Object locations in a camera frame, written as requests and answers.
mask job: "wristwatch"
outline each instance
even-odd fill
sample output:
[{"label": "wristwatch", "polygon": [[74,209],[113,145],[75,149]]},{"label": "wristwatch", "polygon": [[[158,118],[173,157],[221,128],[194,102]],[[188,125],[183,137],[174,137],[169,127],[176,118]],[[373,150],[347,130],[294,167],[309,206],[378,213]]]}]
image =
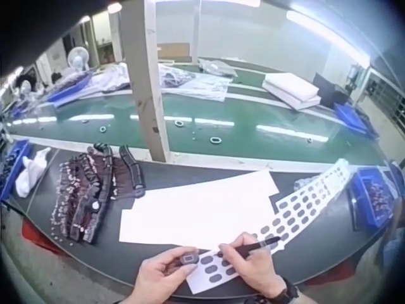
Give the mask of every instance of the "wristwatch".
[{"label": "wristwatch", "polygon": [[272,299],[267,299],[271,304],[291,304],[294,302],[294,299],[298,298],[298,288],[296,288],[291,282],[283,277],[285,288],[278,296]]}]

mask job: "hand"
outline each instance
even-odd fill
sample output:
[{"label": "hand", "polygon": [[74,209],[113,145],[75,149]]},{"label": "hand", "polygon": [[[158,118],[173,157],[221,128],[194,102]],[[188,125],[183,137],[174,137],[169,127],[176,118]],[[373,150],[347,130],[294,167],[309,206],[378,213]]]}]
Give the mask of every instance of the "hand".
[{"label": "hand", "polygon": [[122,303],[162,304],[179,287],[197,265],[176,266],[175,261],[194,247],[177,247],[144,260],[140,266],[134,291]]},{"label": "hand", "polygon": [[257,243],[258,240],[251,234],[242,233],[234,242],[221,244],[220,249],[223,258],[228,261],[240,277],[250,287],[259,291],[266,298],[272,299],[287,288],[284,280],[276,275],[271,253],[266,248],[260,248],[250,252],[245,260],[234,249],[242,245]]}]

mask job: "ceiling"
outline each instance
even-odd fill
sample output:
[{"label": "ceiling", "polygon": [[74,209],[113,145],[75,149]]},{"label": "ceiling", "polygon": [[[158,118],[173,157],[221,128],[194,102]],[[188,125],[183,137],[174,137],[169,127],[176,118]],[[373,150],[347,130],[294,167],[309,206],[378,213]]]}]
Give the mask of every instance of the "ceiling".
[{"label": "ceiling", "polygon": [[403,22],[383,0],[263,0],[296,10],[326,25],[371,58],[371,64],[391,81],[405,87],[401,46]]}]

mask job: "right hand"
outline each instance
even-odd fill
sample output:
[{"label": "right hand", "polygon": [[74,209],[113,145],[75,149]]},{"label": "right hand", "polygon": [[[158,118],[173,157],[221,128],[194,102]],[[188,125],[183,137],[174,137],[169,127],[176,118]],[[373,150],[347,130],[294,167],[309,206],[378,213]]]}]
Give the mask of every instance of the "right hand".
[{"label": "right hand", "polygon": [[244,232],[234,242],[221,244],[220,250],[223,258],[234,267],[246,284],[266,298],[272,299],[281,294],[287,286],[284,280],[275,273],[270,251],[266,248],[254,250],[245,260],[234,249],[257,242],[258,240],[254,236]]}]

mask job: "pen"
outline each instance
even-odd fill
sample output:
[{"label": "pen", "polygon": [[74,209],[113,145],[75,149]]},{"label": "pen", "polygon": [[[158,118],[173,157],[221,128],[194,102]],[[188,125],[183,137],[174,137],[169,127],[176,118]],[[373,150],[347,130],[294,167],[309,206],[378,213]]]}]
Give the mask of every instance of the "pen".
[{"label": "pen", "polygon": [[[265,239],[264,241],[261,241],[258,243],[236,247],[235,250],[242,256],[242,258],[247,258],[249,256],[250,251],[277,243],[279,240],[281,240],[281,238],[279,236],[271,237],[269,239]],[[220,251],[216,255],[220,258],[223,257],[223,253]]]}]

